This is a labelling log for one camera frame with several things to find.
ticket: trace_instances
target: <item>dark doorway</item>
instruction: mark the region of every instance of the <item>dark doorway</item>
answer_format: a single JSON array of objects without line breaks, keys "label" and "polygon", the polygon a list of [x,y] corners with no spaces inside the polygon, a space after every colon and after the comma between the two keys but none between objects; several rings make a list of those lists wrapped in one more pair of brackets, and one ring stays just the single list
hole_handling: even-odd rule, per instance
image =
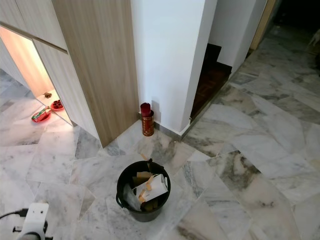
[{"label": "dark doorway", "polygon": [[191,121],[196,118],[229,78],[232,67],[217,62],[220,51],[221,46],[208,44],[206,47],[190,115]]}]

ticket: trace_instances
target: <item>red container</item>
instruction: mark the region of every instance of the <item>red container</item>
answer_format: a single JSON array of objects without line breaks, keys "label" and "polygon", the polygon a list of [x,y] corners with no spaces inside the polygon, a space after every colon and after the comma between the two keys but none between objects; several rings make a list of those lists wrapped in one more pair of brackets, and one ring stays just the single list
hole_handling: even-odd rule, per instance
[{"label": "red container", "polygon": [[149,137],[152,136],[154,132],[154,111],[151,110],[151,114],[148,117],[142,116],[142,134]]}]

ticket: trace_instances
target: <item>bucket handle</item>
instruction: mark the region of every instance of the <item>bucket handle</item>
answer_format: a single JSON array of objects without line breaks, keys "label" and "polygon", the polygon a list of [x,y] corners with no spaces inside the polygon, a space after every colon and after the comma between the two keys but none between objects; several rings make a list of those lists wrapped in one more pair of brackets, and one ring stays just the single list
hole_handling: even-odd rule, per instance
[{"label": "bucket handle", "polygon": [[118,196],[118,193],[116,193],[115,195],[115,200],[116,200],[116,203],[123,209],[124,206],[122,205],[122,203],[120,202],[120,199],[119,199],[119,196]]}]

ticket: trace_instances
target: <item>wood panel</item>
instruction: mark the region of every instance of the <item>wood panel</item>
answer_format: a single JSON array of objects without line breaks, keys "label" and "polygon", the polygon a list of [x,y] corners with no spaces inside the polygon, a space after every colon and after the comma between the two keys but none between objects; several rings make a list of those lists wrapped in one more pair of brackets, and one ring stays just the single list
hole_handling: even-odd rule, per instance
[{"label": "wood panel", "polygon": [[0,0],[0,21],[23,31],[27,30],[15,0]]},{"label": "wood panel", "polygon": [[67,49],[51,0],[16,0],[28,32],[62,49]]},{"label": "wood panel", "polygon": [[27,82],[25,81],[24,77],[21,75],[17,65],[15,64],[14,60],[10,56],[4,42],[0,39],[0,68],[3,69],[7,74],[17,80],[19,83],[24,85],[26,88],[29,88]]},{"label": "wood panel", "polygon": [[103,146],[137,120],[130,0],[52,0]]},{"label": "wood panel", "polygon": [[275,3],[276,3],[276,0],[267,0],[266,5],[263,10],[263,14],[262,14],[260,22],[259,22],[259,25],[258,25],[258,27],[255,31],[254,37],[252,39],[250,49],[256,50],[259,43],[261,42],[261,40],[264,36],[264,33],[266,31],[266,27],[268,25],[269,18],[271,16],[271,13],[272,13],[274,7],[275,7]]},{"label": "wood panel", "polygon": [[31,39],[0,26],[0,36],[35,97],[54,89]]},{"label": "wood panel", "polygon": [[41,41],[33,41],[70,119],[99,139],[70,56]]}]

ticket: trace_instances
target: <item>red bowl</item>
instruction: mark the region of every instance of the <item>red bowl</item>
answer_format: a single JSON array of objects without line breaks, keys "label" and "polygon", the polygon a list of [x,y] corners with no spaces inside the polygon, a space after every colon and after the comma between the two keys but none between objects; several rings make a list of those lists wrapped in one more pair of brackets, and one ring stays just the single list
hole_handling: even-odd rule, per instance
[{"label": "red bowl", "polygon": [[50,108],[51,108],[53,111],[61,111],[61,110],[65,109],[62,104],[61,104],[61,106],[62,106],[61,108],[55,108],[54,103],[52,103],[51,106],[50,106]]}]

